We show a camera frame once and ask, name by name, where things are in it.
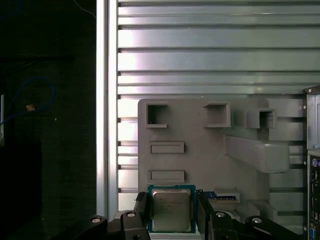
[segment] screw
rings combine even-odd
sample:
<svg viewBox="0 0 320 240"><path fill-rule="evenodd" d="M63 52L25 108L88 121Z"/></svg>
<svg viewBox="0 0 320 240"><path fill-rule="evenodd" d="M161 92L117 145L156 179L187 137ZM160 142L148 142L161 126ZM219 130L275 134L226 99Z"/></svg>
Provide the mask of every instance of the screw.
<svg viewBox="0 0 320 240"><path fill-rule="evenodd" d="M317 159L312 159L312 165L315 167L318 167L318 160Z"/></svg>
<svg viewBox="0 0 320 240"><path fill-rule="evenodd" d="M93 222L94 224L99 223L100 221L101 221L101 219L98 217L91 220L91 222Z"/></svg>
<svg viewBox="0 0 320 240"><path fill-rule="evenodd" d="M262 223L262 220L261 220L260 218L257 218L257 217L253 218L252 221L253 221L255 224L260 224L260 223Z"/></svg>
<svg viewBox="0 0 320 240"><path fill-rule="evenodd" d="M217 216L218 218L223 218L223 217L225 216L225 214L224 214L223 212L217 212L217 213L216 213L216 216Z"/></svg>
<svg viewBox="0 0 320 240"><path fill-rule="evenodd" d="M134 217L136 214L134 212L129 212L126 214L128 217Z"/></svg>

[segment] dark background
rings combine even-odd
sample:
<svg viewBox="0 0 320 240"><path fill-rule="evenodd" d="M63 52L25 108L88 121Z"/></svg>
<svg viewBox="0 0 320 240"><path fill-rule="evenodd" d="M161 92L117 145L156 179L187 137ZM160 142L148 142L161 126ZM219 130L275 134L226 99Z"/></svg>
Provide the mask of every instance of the dark background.
<svg viewBox="0 0 320 240"><path fill-rule="evenodd" d="M96 13L95 0L77 2ZM56 91L48 109L5 124L0 155L1 209L16 225L10 239L42 240L96 212L96 19L73 0L1 0L0 59L21 57L70 57L41 60L6 78L6 106L30 77L47 78ZM25 62L2 61L0 68ZM33 81L12 112L40 106L51 94L46 82Z"/></svg>

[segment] blue cable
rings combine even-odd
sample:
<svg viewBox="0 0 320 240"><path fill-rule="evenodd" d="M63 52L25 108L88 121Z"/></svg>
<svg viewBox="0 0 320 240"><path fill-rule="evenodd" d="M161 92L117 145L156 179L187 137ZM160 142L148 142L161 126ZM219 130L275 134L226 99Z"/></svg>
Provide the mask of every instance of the blue cable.
<svg viewBox="0 0 320 240"><path fill-rule="evenodd" d="M48 83L48 85L49 85L49 87L50 87L50 89L51 89L51 91L52 91L51 99L50 99L47 103L43 104L43 105L40 106L40 107L37 107L37 108L36 108L35 110L33 110L33 111L21 111L21 112L15 113L15 114L13 114L13 115L7 116L7 117L0 123L0 126L1 126L2 124L4 124L5 122L7 122L7 121L9 121L9 120L11 120L11 119L13 119L13 118L15 118L15 117L23 116L23 115L27 115L27 114L31 114L31 113L34 113L34 112L39 112L39 111L41 111L41 110L44 110L44 109L48 108L48 107L54 102L55 97L56 97L56 90L55 90L55 87L53 86L53 84L52 84L49 80L47 80L45 77L42 77L42 76L31 77L31 78L29 78L28 80L26 80L26 81L20 86L20 88L15 92L15 94L14 94L14 96L13 96L11 102L10 102L10 105L9 105L9 107L8 107L7 114L8 114L9 111L11 110L12 104L16 101L16 98L17 98L17 96L19 95L19 93L21 92L21 90L22 90L28 83L30 83L30 82L32 82L32 81L34 81L34 80L43 80L43 81L45 81L46 83Z"/></svg>
<svg viewBox="0 0 320 240"><path fill-rule="evenodd" d="M17 3L16 3L16 7L15 7L14 11L7 16L0 16L0 20L11 18L11 17L15 16L20 11L21 5L22 5L22 0L16 0L16 2Z"/></svg>

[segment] rectangular slot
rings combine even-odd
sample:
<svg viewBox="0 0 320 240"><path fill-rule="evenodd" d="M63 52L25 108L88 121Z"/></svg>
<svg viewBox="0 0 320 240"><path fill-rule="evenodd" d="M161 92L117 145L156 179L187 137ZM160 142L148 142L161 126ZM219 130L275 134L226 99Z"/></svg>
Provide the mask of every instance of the rectangular slot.
<svg viewBox="0 0 320 240"><path fill-rule="evenodd" d="M274 128L274 113L273 111L261 111L260 112L260 128L261 129L273 129Z"/></svg>
<svg viewBox="0 0 320 240"><path fill-rule="evenodd" d="M320 186L319 183L313 182L312 183L312 193L313 194L320 194Z"/></svg>
<svg viewBox="0 0 320 240"><path fill-rule="evenodd" d="M165 102L148 103L146 105L146 127L147 128L166 128L166 115L168 106Z"/></svg>
<svg viewBox="0 0 320 240"><path fill-rule="evenodd" d="M183 154L185 152L185 143L183 141L151 142L150 152L152 154Z"/></svg>
<svg viewBox="0 0 320 240"><path fill-rule="evenodd" d="M317 211L312 211L311 212L311 218L313 219L313 221L315 223L319 223L320 222L320 214Z"/></svg>
<svg viewBox="0 0 320 240"><path fill-rule="evenodd" d="M150 170L149 181L155 184L183 184L185 171L183 170Z"/></svg>
<svg viewBox="0 0 320 240"><path fill-rule="evenodd" d="M231 111L228 102L210 102L205 108L207 111L205 128L229 128L231 126Z"/></svg>
<svg viewBox="0 0 320 240"><path fill-rule="evenodd" d="M270 108L257 108L246 112L246 128L248 129L274 129L277 114Z"/></svg>
<svg viewBox="0 0 320 240"><path fill-rule="evenodd" d="M320 208L320 198L319 197L314 196L312 198L312 207L313 208Z"/></svg>
<svg viewBox="0 0 320 240"><path fill-rule="evenodd" d="M312 171L311 177L313 180L319 180L319 173L318 171Z"/></svg>

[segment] square cutout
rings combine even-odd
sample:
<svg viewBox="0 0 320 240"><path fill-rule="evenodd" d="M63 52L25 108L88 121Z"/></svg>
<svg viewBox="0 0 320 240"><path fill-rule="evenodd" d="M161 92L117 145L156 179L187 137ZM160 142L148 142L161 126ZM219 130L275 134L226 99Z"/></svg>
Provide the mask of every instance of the square cutout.
<svg viewBox="0 0 320 240"><path fill-rule="evenodd" d="M147 128L167 128L168 125L164 115L168 111L166 103L149 103L146 105L146 127Z"/></svg>
<svg viewBox="0 0 320 240"><path fill-rule="evenodd" d="M207 111L207 124L205 128L231 127L231 111L228 102L211 102L205 106Z"/></svg>
<svg viewBox="0 0 320 240"><path fill-rule="evenodd" d="M259 125L261 129L273 129L274 128L274 112L273 111L261 111L259 114Z"/></svg>

